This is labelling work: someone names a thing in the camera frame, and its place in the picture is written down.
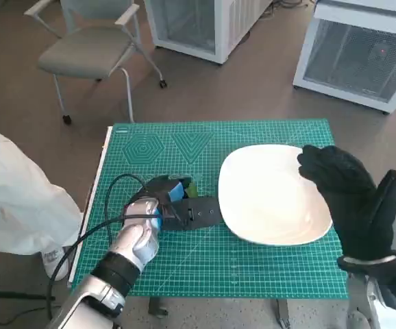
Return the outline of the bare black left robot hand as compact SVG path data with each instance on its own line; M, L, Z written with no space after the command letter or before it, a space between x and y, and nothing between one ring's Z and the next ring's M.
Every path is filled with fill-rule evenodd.
M148 181L136 194L136 198L153 197L160 204L177 202L188 197L186 190L192 182L190 177L171 178L169 175L160 175Z

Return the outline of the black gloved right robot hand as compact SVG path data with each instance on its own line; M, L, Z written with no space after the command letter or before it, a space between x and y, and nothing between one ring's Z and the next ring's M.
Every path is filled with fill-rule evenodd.
M297 156L300 175L324 198L343 255L374 261L393 255L396 218L396 170L379 184L355 156L336 146L306 145Z

